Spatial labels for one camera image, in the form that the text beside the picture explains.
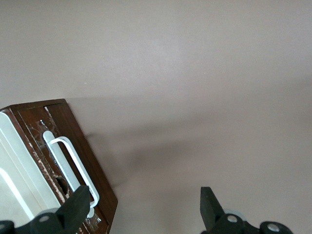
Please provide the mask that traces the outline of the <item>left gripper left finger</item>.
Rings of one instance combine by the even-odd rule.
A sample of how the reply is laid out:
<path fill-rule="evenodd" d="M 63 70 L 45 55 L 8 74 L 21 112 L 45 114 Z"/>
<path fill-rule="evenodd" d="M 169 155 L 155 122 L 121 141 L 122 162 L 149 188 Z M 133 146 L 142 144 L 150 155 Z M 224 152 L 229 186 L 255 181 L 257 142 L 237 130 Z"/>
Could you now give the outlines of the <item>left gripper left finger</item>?
<path fill-rule="evenodd" d="M 90 191 L 85 185 L 74 193 L 55 212 L 45 212 L 27 224 L 15 227 L 11 220 L 0 222 L 2 234 L 75 234 L 90 211 Z"/>

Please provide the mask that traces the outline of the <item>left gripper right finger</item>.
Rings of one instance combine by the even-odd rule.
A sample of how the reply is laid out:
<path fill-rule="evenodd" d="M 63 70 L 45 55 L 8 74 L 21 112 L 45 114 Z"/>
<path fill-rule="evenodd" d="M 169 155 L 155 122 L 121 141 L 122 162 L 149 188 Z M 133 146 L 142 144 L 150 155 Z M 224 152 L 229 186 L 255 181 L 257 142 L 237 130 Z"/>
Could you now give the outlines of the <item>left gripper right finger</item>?
<path fill-rule="evenodd" d="M 254 227 L 234 213 L 226 213 L 210 187 L 201 187 L 200 214 L 206 230 L 204 234 L 291 234 L 284 224 L 264 221 Z"/>

